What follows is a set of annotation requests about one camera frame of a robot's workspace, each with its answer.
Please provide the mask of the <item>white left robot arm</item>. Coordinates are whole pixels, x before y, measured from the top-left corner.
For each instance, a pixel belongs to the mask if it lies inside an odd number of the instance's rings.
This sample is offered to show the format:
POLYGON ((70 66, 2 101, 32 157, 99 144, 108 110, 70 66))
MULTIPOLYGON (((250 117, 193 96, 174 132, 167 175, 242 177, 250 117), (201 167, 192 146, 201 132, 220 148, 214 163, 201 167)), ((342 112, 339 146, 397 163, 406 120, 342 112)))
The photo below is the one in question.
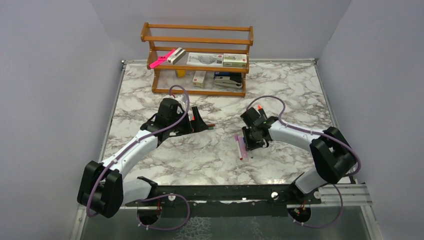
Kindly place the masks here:
POLYGON ((90 161, 84 168, 77 202, 91 215, 114 216, 121 206, 140 200, 152 205, 157 200, 153 183, 146 178, 125 182, 127 174, 150 152, 170 137, 207 131, 210 126, 197 107, 188 115, 184 97, 165 97, 157 113, 141 125, 137 134, 120 150, 101 162, 90 161))

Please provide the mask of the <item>pink cap white marker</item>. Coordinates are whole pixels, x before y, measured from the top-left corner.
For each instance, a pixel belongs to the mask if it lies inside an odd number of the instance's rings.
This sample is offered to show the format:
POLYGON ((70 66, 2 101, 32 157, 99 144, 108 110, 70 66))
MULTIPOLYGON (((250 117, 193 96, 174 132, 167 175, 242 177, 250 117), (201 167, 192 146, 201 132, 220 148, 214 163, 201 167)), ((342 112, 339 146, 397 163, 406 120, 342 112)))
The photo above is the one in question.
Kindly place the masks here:
POLYGON ((235 135, 234 135, 234 138, 235 138, 235 142, 236 142, 236 147, 237 147, 238 157, 239 157, 239 159, 242 161, 242 160, 243 160, 243 155, 242 155, 242 152, 241 152, 241 147, 240 147, 240 142, 239 142, 238 135, 237 135, 237 134, 235 134, 235 135))

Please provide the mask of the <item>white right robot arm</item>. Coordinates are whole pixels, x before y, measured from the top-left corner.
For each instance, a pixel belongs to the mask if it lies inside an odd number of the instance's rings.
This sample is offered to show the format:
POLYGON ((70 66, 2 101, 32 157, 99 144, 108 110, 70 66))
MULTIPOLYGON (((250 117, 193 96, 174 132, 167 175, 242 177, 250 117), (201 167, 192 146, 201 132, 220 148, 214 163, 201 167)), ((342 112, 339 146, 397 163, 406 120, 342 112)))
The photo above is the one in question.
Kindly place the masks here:
POLYGON ((290 185, 289 199, 300 204, 309 193, 326 184, 337 184, 354 166, 359 165, 350 145, 336 127, 306 130, 281 123, 276 116, 267 117, 263 109, 253 107, 241 114, 245 148, 248 151, 267 148, 270 142, 282 142, 308 151, 314 168, 302 173, 290 185))

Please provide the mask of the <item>pink highlighter pen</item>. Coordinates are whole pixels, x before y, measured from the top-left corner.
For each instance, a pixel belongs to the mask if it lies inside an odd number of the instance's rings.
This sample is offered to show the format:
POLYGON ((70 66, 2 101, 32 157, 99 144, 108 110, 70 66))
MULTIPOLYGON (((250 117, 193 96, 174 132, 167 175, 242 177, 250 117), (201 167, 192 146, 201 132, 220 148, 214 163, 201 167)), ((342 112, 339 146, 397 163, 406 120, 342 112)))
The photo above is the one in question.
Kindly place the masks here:
POLYGON ((249 156, 248 156, 248 153, 247 153, 247 150, 246 150, 244 138, 242 136, 238 136, 237 139, 238 139, 238 144, 239 144, 239 149, 240 149, 240 152, 241 152, 242 159, 244 161, 247 161, 249 156))

